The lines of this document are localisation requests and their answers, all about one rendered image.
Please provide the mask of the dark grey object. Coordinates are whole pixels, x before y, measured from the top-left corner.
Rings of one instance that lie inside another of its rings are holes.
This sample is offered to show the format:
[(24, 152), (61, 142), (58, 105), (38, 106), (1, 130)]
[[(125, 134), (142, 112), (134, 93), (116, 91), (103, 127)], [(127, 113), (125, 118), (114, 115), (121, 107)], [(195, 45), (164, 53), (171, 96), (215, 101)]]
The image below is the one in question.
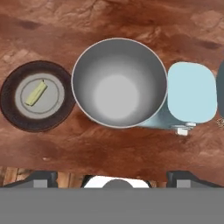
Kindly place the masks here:
[(217, 87), (218, 110), (220, 115), (224, 117), (224, 60), (221, 62), (217, 73), (216, 87)]

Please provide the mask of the dark brown round plate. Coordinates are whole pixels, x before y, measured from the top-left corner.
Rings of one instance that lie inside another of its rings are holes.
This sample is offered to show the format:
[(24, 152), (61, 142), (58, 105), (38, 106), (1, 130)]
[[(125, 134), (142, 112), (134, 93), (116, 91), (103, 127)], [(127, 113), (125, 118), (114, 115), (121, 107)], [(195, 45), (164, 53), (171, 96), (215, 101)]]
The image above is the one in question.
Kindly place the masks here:
[[(44, 81), (47, 89), (31, 107), (29, 94)], [(13, 70), (0, 91), (0, 109), (13, 126), (28, 132), (51, 130), (63, 123), (74, 108), (71, 75), (61, 65), (35, 60)]]

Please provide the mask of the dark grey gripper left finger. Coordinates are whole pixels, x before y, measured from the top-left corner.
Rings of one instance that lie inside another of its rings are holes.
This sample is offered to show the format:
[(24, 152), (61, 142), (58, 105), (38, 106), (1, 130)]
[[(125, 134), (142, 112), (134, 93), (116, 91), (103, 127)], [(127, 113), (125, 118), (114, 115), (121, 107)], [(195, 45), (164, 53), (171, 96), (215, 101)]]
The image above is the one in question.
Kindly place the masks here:
[(57, 188), (58, 187), (58, 173), (56, 171), (34, 171), (24, 180), (19, 180), (5, 187), (18, 188)]

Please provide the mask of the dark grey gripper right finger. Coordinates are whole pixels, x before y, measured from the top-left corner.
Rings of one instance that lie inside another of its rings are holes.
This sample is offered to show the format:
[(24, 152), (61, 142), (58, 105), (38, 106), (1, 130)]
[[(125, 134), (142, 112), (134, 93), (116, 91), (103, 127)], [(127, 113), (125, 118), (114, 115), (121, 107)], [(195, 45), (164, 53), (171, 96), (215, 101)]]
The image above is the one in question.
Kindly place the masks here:
[(189, 171), (168, 171), (166, 177), (168, 188), (221, 188), (221, 185), (199, 179)]

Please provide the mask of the grey metal mixer bowl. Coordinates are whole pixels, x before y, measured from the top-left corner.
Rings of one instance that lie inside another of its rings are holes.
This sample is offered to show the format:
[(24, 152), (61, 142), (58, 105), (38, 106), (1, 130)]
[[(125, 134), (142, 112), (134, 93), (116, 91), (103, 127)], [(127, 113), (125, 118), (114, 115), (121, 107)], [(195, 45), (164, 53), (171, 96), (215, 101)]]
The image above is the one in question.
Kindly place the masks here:
[(128, 38), (107, 38), (76, 60), (71, 86), (89, 119), (113, 129), (128, 129), (163, 107), (167, 72), (148, 46)]

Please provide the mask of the white round object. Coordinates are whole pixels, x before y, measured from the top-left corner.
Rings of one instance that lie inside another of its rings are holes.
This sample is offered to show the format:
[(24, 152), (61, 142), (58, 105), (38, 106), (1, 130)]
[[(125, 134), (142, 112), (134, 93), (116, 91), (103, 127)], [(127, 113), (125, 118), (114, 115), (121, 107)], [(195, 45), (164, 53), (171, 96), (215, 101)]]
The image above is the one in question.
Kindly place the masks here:
[(93, 176), (84, 182), (83, 188), (107, 188), (107, 189), (130, 189), (150, 188), (149, 182), (133, 178), (116, 178), (106, 176)]

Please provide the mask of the pale yellow butter stick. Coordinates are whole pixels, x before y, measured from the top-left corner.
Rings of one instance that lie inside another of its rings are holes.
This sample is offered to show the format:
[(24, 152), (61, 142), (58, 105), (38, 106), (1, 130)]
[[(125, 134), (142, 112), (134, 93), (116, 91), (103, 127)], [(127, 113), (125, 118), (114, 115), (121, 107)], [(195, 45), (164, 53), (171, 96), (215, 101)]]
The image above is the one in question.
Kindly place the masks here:
[(29, 94), (25, 104), (32, 107), (39, 100), (40, 96), (45, 92), (46, 89), (47, 85), (42, 80), (38, 86)]

